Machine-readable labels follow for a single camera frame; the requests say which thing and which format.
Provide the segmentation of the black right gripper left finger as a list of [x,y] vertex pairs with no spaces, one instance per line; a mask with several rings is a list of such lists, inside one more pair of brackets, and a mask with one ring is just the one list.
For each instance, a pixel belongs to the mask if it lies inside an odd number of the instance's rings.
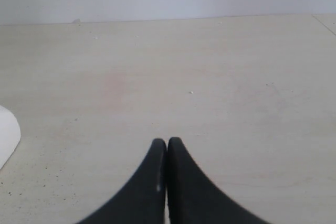
[[132,177],[80,223],[164,223],[166,143],[156,138]]

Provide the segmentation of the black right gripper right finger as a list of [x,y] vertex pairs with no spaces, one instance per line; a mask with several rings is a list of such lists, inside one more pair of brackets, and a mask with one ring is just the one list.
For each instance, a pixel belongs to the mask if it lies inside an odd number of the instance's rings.
[[266,223],[225,195],[179,137],[167,148],[167,199],[170,223]]

